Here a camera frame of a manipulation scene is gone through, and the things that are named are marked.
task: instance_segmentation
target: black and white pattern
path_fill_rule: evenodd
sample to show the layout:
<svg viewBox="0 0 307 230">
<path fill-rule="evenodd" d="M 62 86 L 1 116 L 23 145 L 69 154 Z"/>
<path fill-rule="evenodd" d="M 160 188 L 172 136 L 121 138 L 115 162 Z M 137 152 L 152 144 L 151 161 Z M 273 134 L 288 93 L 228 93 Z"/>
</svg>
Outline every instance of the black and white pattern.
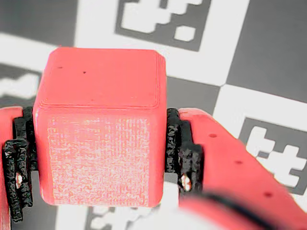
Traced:
<svg viewBox="0 0 307 230">
<path fill-rule="evenodd" d="M 199 51 L 210 0 L 120 0 L 116 33 Z"/>
<path fill-rule="evenodd" d="M 307 0 L 3 0 L 0 107 L 33 104 L 57 46 L 155 49 L 167 106 L 213 114 L 307 211 L 306 12 Z M 124 230 L 153 211 L 51 207 L 33 180 L 34 207 L 13 230 Z M 165 183 L 154 210 L 176 206 Z"/>
</svg>

